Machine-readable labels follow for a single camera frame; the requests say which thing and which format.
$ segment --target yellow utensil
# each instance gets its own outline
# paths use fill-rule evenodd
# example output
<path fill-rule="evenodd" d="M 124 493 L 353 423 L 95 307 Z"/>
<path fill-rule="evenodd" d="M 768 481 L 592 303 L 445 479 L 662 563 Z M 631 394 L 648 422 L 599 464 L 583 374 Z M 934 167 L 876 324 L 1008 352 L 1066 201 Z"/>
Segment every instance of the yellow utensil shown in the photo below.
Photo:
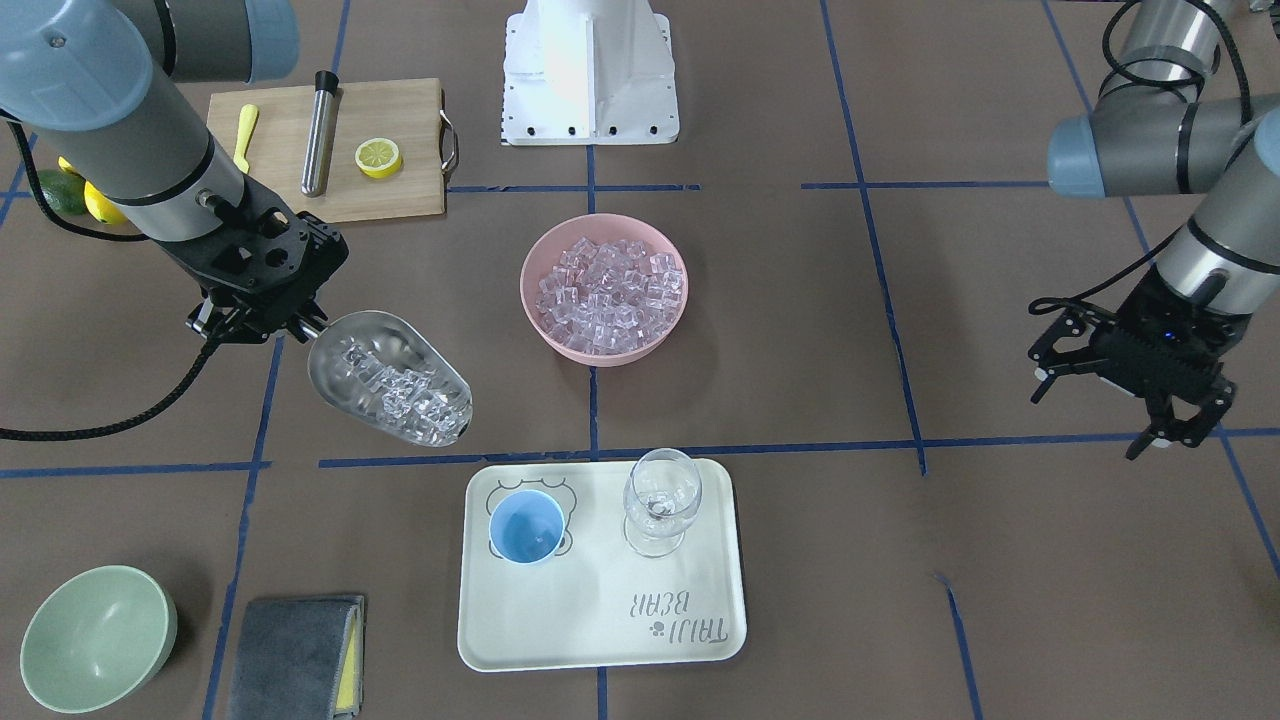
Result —
<path fill-rule="evenodd" d="M 236 131 L 236 155 L 232 160 L 242 173 L 248 172 L 248 158 L 244 156 L 244 152 L 248 151 L 248 138 L 253 137 L 253 128 L 257 127 L 257 105 L 241 108 L 241 124 L 239 129 Z"/>

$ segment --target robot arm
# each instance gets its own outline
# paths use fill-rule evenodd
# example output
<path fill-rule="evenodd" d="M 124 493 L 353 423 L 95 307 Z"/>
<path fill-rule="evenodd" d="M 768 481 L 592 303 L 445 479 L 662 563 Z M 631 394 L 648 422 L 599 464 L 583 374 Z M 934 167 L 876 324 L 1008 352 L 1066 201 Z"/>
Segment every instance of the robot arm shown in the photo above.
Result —
<path fill-rule="evenodd" d="M 196 279 L 204 295 L 188 318 L 196 332 L 264 342 L 288 329 L 305 341 L 323 327 L 314 297 L 346 260 L 346 242 L 241 173 L 161 67 L 201 79 L 287 73 L 297 59 L 288 3 L 179 4 L 183 13 L 209 13 L 202 31 L 210 23 L 215 31 L 212 41 L 188 38 L 182 53 L 174 28 L 197 18 L 179 24 L 159 17 L 155 3 L 120 5 L 128 17 L 106 0 L 13 8 L 0 40 L 0 108 L 45 137 Z M 274 22 L 255 24 L 255 17 Z M 137 24 L 159 27 L 152 42 Z M 292 45 L 282 27 L 294 28 Z"/>
<path fill-rule="evenodd" d="M 1051 142 L 1051 182 L 1064 195 L 1211 188 L 1117 311 L 1084 302 L 1091 293 L 1057 299 L 1047 310 L 1062 314 L 1028 352 L 1042 380 L 1033 402 L 1065 374 L 1097 374 L 1146 401 L 1151 424 L 1130 460 L 1151 445 L 1196 447 L 1212 432 L 1236 389 L 1220 359 L 1280 287 L 1280 96 L 1256 99 L 1268 109 L 1261 120 L 1248 102 L 1197 104 L 1217 40 L 1187 0 L 1147 0 L 1124 54 L 1138 81 L 1110 77 L 1097 110 L 1060 126 Z M 1056 350 L 1065 338 L 1088 342 Z M 1198 413 L 1175 418 L 1174 398 Z"/>

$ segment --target lemon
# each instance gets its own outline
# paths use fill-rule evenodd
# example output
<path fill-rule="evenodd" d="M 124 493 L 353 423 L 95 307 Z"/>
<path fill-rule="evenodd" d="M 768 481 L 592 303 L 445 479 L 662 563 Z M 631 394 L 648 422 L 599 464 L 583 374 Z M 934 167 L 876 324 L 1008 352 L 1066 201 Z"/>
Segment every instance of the lemon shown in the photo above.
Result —
<path fill-rule="evenodd" d="M 84 206 L 84 181 L 78 176 L 69 176 L 59 170 L 40 170 L 36 173 L 40 179 L 40 193 L 45 196 L 45 202 L 59 215 L 83 215 L 88 211 Z"/>
<path fill-rule="evenodd" d="M 399 146 L 385 137 L 366 140 L 356 149 L 356 167 L 371 178 L 390 177 L 402 164 Z"/>
<path fill-rule="evenodd" d="M 67 161 L 67 158 L 63 156 L 58 158 L 58 169 L 60 169 L 64 173 L 79 177 L 79 173 L 76 172 L 76 168 L 73 168 L 72 164 Z"/>
<path fill-rule="evenodd" d="M 93 187 L 93 183 L 84 183 L 84 206 L 88 209 L 88 214 L 93 215 L 100 223 L 106 223 L 109 225 L 119 225 L 128 222 L 124 213 L 115 206 L 114 202 L 102 195 L 102 191 Z"/>

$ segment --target gray towel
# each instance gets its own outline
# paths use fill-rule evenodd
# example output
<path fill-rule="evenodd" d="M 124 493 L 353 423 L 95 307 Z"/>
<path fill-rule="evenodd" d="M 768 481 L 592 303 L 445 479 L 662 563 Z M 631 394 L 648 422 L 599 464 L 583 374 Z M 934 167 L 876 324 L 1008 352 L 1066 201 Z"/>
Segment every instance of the gray towel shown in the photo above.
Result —
<path fill-rule="evenodd" d="M 334 720 L 349 633 L 364 638 L 364 596 L 255 600 L 244 610 L 228 720 Z M 362 661 L 357 642 L 356 661 Z"/>

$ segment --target cutting board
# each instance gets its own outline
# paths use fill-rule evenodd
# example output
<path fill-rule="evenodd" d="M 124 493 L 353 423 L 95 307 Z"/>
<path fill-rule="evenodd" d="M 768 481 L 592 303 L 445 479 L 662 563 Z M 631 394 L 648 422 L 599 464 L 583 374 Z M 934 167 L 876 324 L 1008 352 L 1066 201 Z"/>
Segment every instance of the cutting board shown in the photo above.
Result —
<path fill-rule="evenodd" d="M 214 94 L 209 129 L 230 154 L 241 108 L 257 105 L 261 113 L 246 154 L 248 174 L 294 211 L 307 210 L 328 223 L 438 215 L 444 213 L 440 102 L 436 78 L 340 85 L 329 182 L 319 197 L 307 197 L 300 188 L 314 86 Z M 404 160 L 398 173 L 374 179 L 356 167 L 356 147 L 371 137 L 396 141 Z"/>

